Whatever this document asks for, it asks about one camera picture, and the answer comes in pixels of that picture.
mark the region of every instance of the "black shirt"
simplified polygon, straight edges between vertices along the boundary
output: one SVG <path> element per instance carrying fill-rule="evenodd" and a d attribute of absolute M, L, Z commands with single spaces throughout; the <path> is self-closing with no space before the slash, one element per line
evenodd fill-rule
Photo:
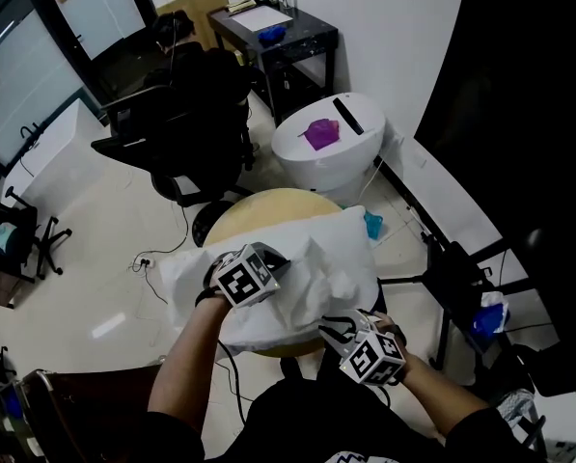
<path fill-rule="evenodd" d="M 230 51 L 218 48 L 204 51 L 198 42 L 191 41 L 178 45 L 174 53 L 172 72 L 168 55 L 164 68 L 146 76 L 144 88 L 171 85 L 194 107 L 209 102 L 234 105 L 246 99 L 251 91 L 246 69 Z"/>
<path fill-rule="evenodd" d="M 514 438 L 495 409 L 464 419 L 446 447 L 412 430 L 367 387 L 345 377 L 286 379 L 251 405 L 228 462 L 543 462 Z M 204 460 L 200 434 L 161 413 L 147 413 L 145 436 L 130 462 Z"/>

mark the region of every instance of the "black side table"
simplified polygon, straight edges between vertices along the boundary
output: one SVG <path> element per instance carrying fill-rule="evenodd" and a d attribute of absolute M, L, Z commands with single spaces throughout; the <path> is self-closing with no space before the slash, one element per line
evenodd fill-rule
<path fill-rule="evenodd" d="M 253 90 L 279 125 L 300 108 L 333 94 L 339 31 L 295 8 L 279 6 L 275 10 L 292 20 L 281 24 L 287 28 L 286 35 L 270 46 L 263 46 L 258 40 L 262 29 L 250 31 L 225 10 L 208 14 L 208 22 L 219 47 L 224 47 L 225 39 L 245 56 L 247 63 L 257 65 L 252 69 Z M 320 87 L 293 64 L 322 53 L 326 53 L 326 67 L 324 85 Z"/>

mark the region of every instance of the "person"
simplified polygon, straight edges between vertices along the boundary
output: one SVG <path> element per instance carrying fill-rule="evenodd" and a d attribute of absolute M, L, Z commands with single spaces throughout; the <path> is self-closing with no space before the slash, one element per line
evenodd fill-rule
<path fill-rule="evenodd" d="M 166 55 L 166 64 L 146 76 L 144 89 L 173 86 L 192 107 L 209 102 L 215 106 L 246 104 L 251 83 L 245 68 L 230 51 L 204 51 L 195 41 L 195 25 L 185 11 L 160 15 L 152 34 Z"/>
<path fill-rule="evenodd" d="M 192 313 L 156 376 L 145 435 L 129 461 L 204 460 L 200 436 L 219 332 L 229 311 L 228 301 L 216 295 Z M 381 331 L 393 324 L 376 314 L 383 319 Z M 339 355 L 328 348 L 315 381 L 292 373 L 260 395 L 243 430 L 213 461 L 543 461 L 514 438 L 497 410 L 399 346 L 407 361 L 401 382 L 446 437 L 444 447 L 412 430 L 370 388 L 343 374 Z"/>

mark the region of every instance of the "desk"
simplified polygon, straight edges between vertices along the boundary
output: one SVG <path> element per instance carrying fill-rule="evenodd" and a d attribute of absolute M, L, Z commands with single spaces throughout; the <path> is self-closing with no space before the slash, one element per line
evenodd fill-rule
<path fill-rule="evenodd" d="M 328 199 L 299 189 L 271 189 L 249 196 L 234 204 L 217 220 L 206 237 L 205 245 L 220 242 L 240 233 L 258 228 L 272 227 L 286 221 L 304 220 L 341 212 L 341 208 Z M 301 344 L 277 346 L 257 352 L 265 357 L 300 357 L 319 350 L 322 338 Z"/>
<path fill-rule="evenodd" d="M 59 216 L 100 178 L 106 161 L 91 149 L 91 142 L 102 137 L 104 127 L 77 99 L 14 165 L 2 182 L 0 202 L 15 204 L 14 198 L 5 197 L 12 186 L 42 217 Z"/>
<path fill-rule="evenodd" d="M 271 46 L 263 46 L 258 40 L 261 30 L 250 31 L 225 10 L 210 13 L 208 23 L 220 48 L 223 48 L 222 39 L 225 38 L 248 63 L 257 63 L 259 77 L 252 81 L 253 90 L 270 108 L 275 124 L 279 125 L 294 111 L 333 95 L 339 31 L 298 9 L 286 9 L 281 5 L 277 10 L 289 15 L 291 20 L 281 24 L 287 28 L 285 37 Z M 325 81 L 324 86 L 319 87 L 292 64 L 322 53 L 326 53 Z"/>

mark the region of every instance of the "round wooden table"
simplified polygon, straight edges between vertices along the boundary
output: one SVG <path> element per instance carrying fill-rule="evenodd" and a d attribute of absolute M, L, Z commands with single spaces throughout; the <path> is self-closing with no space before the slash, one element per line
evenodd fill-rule
<path fill-rule="evenodd" d="M 204 244 L 211 245 L 241 233 L 272 227 L 286 221 L 305 220 L 340 211 L 338 205 L 314 192 L 287 188 L 265 190 L 228 209 L 214 224 Z M 275 358 L 300 357 L 319 350 L 323 344 L 322 338 L 316 338 L 256 353 Z"/>

